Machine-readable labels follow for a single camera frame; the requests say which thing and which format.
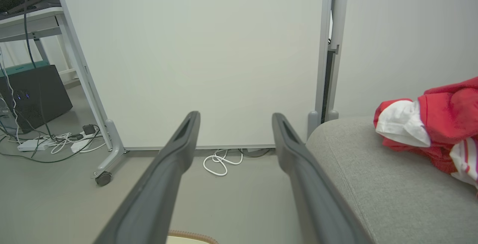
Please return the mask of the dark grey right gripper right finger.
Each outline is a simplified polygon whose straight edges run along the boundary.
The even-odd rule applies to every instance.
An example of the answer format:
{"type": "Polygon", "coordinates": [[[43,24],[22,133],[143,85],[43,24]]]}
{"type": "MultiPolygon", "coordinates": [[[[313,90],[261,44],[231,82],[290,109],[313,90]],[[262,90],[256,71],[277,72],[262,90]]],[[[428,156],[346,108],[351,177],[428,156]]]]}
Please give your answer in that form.
{"type": "Polygon", "coordinates": [[[281,113],[273,113],[281,169],[289,176],[306,244],[372,244],[348,203],[281,113]]]}

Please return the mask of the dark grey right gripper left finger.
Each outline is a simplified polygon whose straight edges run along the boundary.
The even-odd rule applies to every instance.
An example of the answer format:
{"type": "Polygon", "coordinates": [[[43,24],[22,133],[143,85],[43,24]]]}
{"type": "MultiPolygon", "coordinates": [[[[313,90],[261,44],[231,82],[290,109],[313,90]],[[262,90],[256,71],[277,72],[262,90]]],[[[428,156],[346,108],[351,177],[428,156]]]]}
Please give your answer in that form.
{"type": "Polygon", "coordinates": [[[181,176],[190,168],[201,116],[188,113],[95,239],[96,244],[165,244],[181,176]]]}

